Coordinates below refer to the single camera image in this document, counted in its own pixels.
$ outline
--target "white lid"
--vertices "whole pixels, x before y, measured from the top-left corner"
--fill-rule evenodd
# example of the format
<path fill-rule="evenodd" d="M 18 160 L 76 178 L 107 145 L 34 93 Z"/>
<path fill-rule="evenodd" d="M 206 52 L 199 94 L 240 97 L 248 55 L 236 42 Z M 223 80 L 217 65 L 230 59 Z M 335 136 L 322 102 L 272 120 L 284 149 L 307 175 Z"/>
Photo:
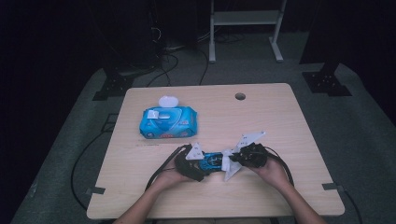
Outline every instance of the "white lid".
<path fill-rule="evenodd" d="M 178 99 L 175 96 L 163 96 L 159 100 L 158 104 L 161 107 L 175 107 L 178 105 Z"/>

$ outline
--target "wooden table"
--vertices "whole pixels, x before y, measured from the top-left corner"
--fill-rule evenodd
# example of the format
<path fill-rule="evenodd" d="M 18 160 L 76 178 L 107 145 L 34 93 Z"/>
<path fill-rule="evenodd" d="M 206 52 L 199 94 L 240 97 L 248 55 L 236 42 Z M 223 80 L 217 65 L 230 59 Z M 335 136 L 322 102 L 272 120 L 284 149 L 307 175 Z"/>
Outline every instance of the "wooden table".
<path fill-rule="evenodd" d="M 235 99 L 244 93 L 245 100 Z M 164 95 L 198 112 L 198 134 L 190 138 L 145 139 L 139 123 L 146 108 Z M 248 84 L 135 88 L 127 91 L 88 208 L 89 218 L 116 218 L 144 192 L 151 175 L 177 148 L 199 142 L 203 151 L 233 148 L 242 133 L 266 131 L 256 141 L 274 149 L 289 166 L 295 188 L 323 216 L 345 207 L 288 84 Z M 202 182 L 186 182 L 160 196 L 148 217 L 281 217 L 292 212 L 282 196 L 243 167 L 228 182 L 218 172 Z"/>

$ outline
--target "metal stand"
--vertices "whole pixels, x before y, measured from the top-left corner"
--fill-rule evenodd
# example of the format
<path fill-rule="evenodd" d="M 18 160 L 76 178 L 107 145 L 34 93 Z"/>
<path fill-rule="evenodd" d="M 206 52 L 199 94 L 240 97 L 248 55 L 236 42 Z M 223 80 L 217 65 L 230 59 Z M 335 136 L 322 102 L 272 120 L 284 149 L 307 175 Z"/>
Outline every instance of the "metal stand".
<path fill-rule="evenodd" d="M 303 72 L 306 83 L 313 93 L 329 96 L 351 96 L 346 86 L 341 85 L 334 75 L 339 63 L 325 63 L 319 72 Z"/>
<path fill-rule="evenodd" d="M 280 10 L 266 11 L 217 11 L 215 12 L 214 0 L 211 0 L 210 8 L 210 42 L 209 42 L 209 61 L 216 62 L 215 52 L 215 26 L 216 25 L 257 25 L 270 24 L 275 25 L 274 35 L 269 38 L 271 47 L 276 56 L 276 61 L 283 62 L 283 57 L 277 46 L 277 37 L 279 35 L 280 25 L 282 24 L 283 15 L 287 0 L 282 0 Z"/>
<path fill-rule="evenodd" d="M 93 101 L 105 101 L 109 96 L 124 96 L 132 87 L 134 78 L 123 77 L 113 67 L 104 67 L 106 73 L 106 81 L 102 89 L 97 91 L 93 96 Z"/>

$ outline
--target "white metal frame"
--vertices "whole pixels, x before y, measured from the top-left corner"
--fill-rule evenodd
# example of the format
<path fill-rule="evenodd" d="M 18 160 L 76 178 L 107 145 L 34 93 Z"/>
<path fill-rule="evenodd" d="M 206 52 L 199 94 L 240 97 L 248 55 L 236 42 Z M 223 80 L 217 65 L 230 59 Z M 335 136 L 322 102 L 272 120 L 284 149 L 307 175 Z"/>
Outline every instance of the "white metal frame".
<path fill-rule="evenodd" d="M 215 26 L 217 25 L 254 25 L 271 24 L 275 25 L 274 35 L 269 37 L 269 41 L 276 61 L 283 62 L 282 54 L 277 46 L 280 25 L 283 20 L 287 0 L 282 0 L 280 10 L 266 11 L 215 11 L 215 0 L 211 0 L 210 9 L 210 42 L 209 61 L 216 62 L 215 52 Z"/>

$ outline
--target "black stand base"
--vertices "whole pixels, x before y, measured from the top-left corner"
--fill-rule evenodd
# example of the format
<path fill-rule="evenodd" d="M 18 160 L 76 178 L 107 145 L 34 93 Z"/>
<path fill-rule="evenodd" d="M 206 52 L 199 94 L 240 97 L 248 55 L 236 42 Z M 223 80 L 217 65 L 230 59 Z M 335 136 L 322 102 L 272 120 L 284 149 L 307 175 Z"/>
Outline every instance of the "black stand base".
<path fill-rule="evenodd" d="M 102 89 L 96 92 L 92 100 L 105 101 L 109 96 L 125 96 L 125 93 L 132 87 L 133 83 L 133 78 L 121 77 L 117 80 L 106 78 Z"/>
<path fill-rule="evenodd" d="M 334 71 L 338 63 L 325 63 L 319 72 L 303 72 L 306 83 L 313 93 L 327 93 L 329 96 L 351 96 L 346 86 L 341 85 Z"/>
<path fill-rule="evenodd" d="M 100 91 L 93 96 L 93 101 L 105 101 L 109 96 L 125 96 L 134 83 L 133 77 L 123 77 L 115 68 L 104 67 L 106 81 Z"/>

